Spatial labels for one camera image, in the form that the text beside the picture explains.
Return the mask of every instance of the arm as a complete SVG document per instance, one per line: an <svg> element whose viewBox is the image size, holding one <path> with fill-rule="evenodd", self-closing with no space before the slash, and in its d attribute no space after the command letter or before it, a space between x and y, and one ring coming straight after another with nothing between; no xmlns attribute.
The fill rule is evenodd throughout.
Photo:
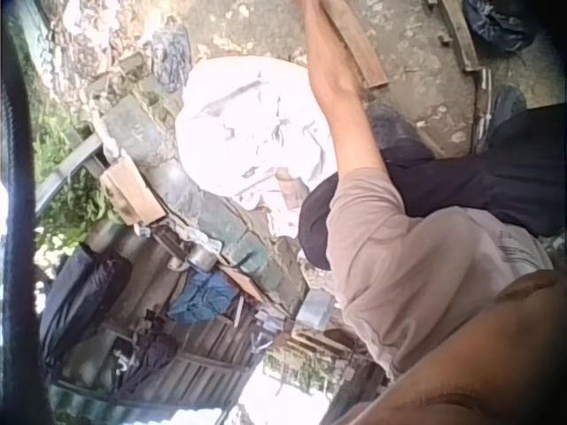
<svg viewBox="0 0 567 425"><path fill-rule="evenodd" d="M357 168L385 171L359 98L356 75L322 9L321 0L300 1L305 16L309 81L329 122L339 178Z"/></svg>

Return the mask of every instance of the black bag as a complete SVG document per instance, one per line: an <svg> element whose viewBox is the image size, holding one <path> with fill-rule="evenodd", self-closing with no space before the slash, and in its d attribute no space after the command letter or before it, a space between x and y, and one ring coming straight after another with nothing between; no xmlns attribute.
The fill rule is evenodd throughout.
<svg viewBox="0 0 567 425"><path fill-rule="evenodd" d="M465 0L464 16L470 31L493 49L520 51L538 33L525 0Z"/></svg>
<svg viewBox="0 0 567 425"><path fill-rule="evenodd" d="M82 244L51 285L40 321L43 360L52 371L62 356L93 337L128 284L132 264L113 252L99 257Z"/></svg>

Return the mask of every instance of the metal sheet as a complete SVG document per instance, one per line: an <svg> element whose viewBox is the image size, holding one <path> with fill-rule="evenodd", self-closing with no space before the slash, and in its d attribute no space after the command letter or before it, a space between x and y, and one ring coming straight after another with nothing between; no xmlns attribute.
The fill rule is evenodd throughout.
<svg viewBox="0 0 567 425"><path fill-rule="evenodd" d="M146 309L165 312L187 274L167 269L167 252L133 232L109 232L108 226L100 226L98 234L89 239L104 241L99 245L130 259L134 271L109 313L109 324L66 356L62 381L50 386L53 408L110 424L162 421L178 409L231 408L261 359L251 350L250 335L257 324L249 307L242 311L238 328L220 320L193 326L175 324L169 333L180 342L180 355L131 398L110 402L114 340L121 333L131 337Z"/></svg>

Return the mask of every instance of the foliage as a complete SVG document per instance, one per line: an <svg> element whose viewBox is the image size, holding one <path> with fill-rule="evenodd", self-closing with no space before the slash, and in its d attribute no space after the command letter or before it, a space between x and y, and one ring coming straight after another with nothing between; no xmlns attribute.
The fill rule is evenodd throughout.
<svg viewBox="0 0 567 425"><path fill-rule="evenodd" d="M64 134L78 127L78 123L42 85L18 22L12 19L8 26L27 87L34 137L35 183L39 185L73 150ZM109 216L114 218L112 207L99 190L96 179L81 170L68 180L40 218L35 240L36 262L43 268L55 266L62 253L71 253L97 221Z"/></svg>
<svg viewBox="0 0 567 425"><path fill-rule="evenodd" d="M316 354L298 354L291 356L276 354L272 350L264 357L264 366L281 376L283 384L292 385L306 394L312 391L336 391L334 366L332 361Z"/></svg>
<svg viewBox="0 0 567 425"><path fill-rule="evenodd" d="M50 101L43 103L34 122L35 180L39 184L72 151L63 136L72 125L63 108ZM62 253L70 254L109 209L94 177L84 169L73 176L40 218L35 241L38 257L45 263L41 266L51 267Z"/></svg>

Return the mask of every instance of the wooden stick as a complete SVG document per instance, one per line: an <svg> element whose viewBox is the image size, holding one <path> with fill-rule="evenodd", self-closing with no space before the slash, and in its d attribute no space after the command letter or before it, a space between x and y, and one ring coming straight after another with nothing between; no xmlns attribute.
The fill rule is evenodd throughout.
<svg viewBox="0 0 567 425"><path fill-rule="evenodd" d="M353 53L367 86L374 88L387 84L388 77L380 63L380 58L346 0L322 0L322 5L348 49Z"/></svg>

